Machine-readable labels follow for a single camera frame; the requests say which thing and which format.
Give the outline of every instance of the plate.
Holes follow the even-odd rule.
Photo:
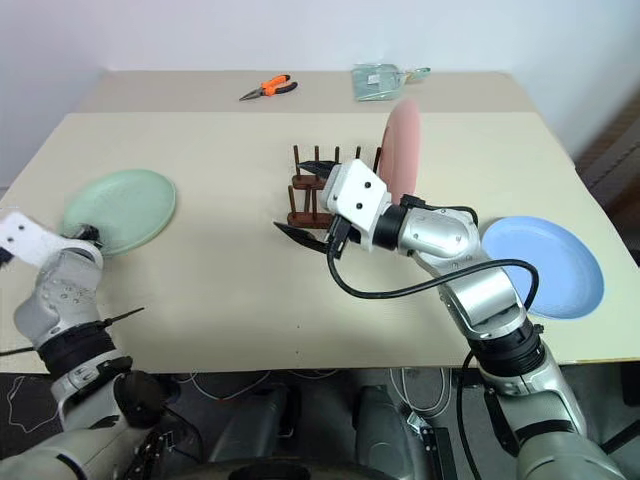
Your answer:
[[[420,165],[420,110],[412,99],[398,103],[389,114],[382,137],[378,176],[387,184],[393,203],[413,195]]]
[[[578,237],[536,217],[508,217],[485,232],[482,246],[493,259],[515,258],[538,269],[540,286],[530,311],[542,317],[570,320],[593,312],[604,295],[598,261]],[[505,268],[521,299],[531,285],[529,272]]]
[[[104,256],[126,253],[147,243],[171,220],[176,189],[150,170],[124,170],[88,185],[67,207],[60,233],[71,236],[81,224],[100,231]]]

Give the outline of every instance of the pink plate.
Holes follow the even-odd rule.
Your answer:
[[[405,193],[414,194],[419,163],[420,111],[408,98],[389,115],[378,163],[378,176],[387,184],[393,203],[399,204]]]

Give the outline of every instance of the green plate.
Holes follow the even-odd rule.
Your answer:
[[[74,235],[81,224],[100,231],[104,256],[147,243],[169,223],[176,208],[173,183],[150,170],[112,173],[81,190],[67,207],[60,233]]]

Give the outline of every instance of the beige table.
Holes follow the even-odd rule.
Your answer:
[[[296,91],[239,103],[260,72],[124,72],[105,77],[69,114],[0,202],[55,226],[87,182],[128,168],[172,179],[178,207],[151,243],[106,262],[105,316],[147,309],[113,327],[137,368],[154,372],[459,365],[465,340],[435,291],[365,301],[342,292],[324,258],[271,224],[288,211],[291,146],[329,157],[363,146],[369,162],[391,103],[357,104],[346,73],[296,73]],[[611,223],[526,95],[502,74],[434,74],[411,86],[421,105],[417,194],[465,204],[486,226],[535,215],[573,231],[598,258],[600,307],[579,321],[548,321],[559,362],[640,357],[640,276]],[[389,252],[352,247],[340,262],[361,289],[396,288],[427,275]],[[12,314],[34,269],[0,272],[0,348],[24,346]],[[0,370],[41,372],[36,354]]]

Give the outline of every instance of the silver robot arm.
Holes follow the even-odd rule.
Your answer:
[[[394,205],[390,197],[360,160],[332,168],[321,195],[323,207],[336,215],[328,255],[338,258],[353,237],[369,251],[374,245],[397,249],[433,276],[489,260],[468,210],[434,209],[411,196]],[[329,267],[336,278],[331,260]],[[348,293],[362,293],[336,281]],[[587,439],[578,402],[504,270],[481,270],[438,288],[478,360],[494,431],[503,448],[518,456],[518,478],[623,478]]]
[[[38,267],[15,324],[54,378],[51,392],[63,433],[0,462],[3,479],[120,478],[163,413],[153,377],[131,371],[96,306],[102,255],[15,212],[0,222],[0,248]]]

